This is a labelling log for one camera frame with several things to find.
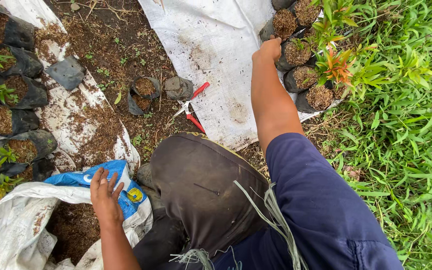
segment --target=dirt ground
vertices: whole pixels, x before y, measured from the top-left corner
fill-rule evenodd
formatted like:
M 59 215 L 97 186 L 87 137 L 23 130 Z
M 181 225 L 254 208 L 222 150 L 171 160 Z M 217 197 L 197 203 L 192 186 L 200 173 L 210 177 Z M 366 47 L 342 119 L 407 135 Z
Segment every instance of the dirt ground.
M 45 0 L 45 3 L 68 31 L 72 52 L 104 89 L 107 100 L 141 155 L 142 163 L 149 161 L 153 149 L 163 138 L 181 131 L 198 131 L 184 113 L 171 120 L 180 105 L 167 98 L 165 91 L 153 100 L 147 114 L 129 113 L 125 93 L 135 76 L 154 77 L 164 84 L 166 79 L 176 75 L 137 0 L 109 0 L 107 3 L 99 0 L 93 10 L 89 5 L 94 1 L 76 0 L 81 7 L 77 11 L 71 11 L 69 1 Z M 120 91 L 122 99 L 114 105 Z

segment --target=twig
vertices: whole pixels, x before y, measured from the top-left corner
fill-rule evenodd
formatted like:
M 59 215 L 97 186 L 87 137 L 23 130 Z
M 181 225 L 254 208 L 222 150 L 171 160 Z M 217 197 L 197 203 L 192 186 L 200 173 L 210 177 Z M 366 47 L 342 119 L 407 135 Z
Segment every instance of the twig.
M 81 18 L 81 21 L 84 23 L 85 21 L 83 20 L 83 18 L 81 17 L 81 14 L 78 12 L 79 17 Z
M 161 87 L 161 92 L 163 91 L 163 83 L 162 83 L 162 81 L 163 81 L 163 71 L 161 71 L 161 75 L 159 76 L 159 86 Z M 159 110 L 158 110 L 158 112 L 161 111 L 161 99 L 162 98 L 163 98 L 163 93 L 161 93 L 159 95 Z
M 86 16 L 86 20 L 88 19 L 89 15 L 93 12 L 93 9 L 95 8 L 95 6 L 96 6 L 97 3 L 98 2 L 94 1 L 93 6 L 91 7 L 91 9 L 89 10 L 88 15 Z

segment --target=red-handled pruning shears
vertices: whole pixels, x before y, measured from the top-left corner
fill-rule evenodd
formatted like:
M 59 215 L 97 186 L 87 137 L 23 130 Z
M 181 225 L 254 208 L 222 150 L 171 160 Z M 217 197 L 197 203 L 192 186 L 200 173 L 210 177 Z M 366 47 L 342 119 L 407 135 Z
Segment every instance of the red-handled pruning shears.
M 196 92 L 192 95 L 191 99 L 188 101 L 181 101 L 178 100 L 177 102 L 181 105 L 181 108 L 173 115 L 173 117 L 176 117 L 178 114 L 181 114 L 182 112 L 186 112 L 186 119 L 191 120 L 203 133 L 206 133 L 203 126 L 196 120 L 191 113 L 189 112 L 189 104 L 191 103 L 191 100 L 193 100 L 197 95 L 201 94 L 204 89 L 206 89 L 209 86 L 208 82 L 205 82 Z

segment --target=printed logo on sack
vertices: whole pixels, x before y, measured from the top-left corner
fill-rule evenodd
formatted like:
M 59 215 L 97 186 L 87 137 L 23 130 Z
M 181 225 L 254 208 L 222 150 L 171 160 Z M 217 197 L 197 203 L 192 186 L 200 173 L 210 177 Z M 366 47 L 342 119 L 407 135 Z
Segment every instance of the printed logo on sack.
M 126 196 L 131 202 L 140 202 L 143 199 L 143 193 L 135 187 L 131 188 Z

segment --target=right hand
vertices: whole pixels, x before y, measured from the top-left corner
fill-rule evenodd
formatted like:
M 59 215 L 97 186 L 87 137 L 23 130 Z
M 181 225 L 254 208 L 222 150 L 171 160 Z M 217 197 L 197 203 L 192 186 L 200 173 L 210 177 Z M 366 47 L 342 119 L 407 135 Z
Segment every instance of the right hand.
M 255 51 L 252 55 L 253 61 L 258 58 L 271 58 L 274 62 L 277 62 L 281 57 L 281 38 L 275 38 L 271 35 L 269 40 L 262 43 L 261 48 Z

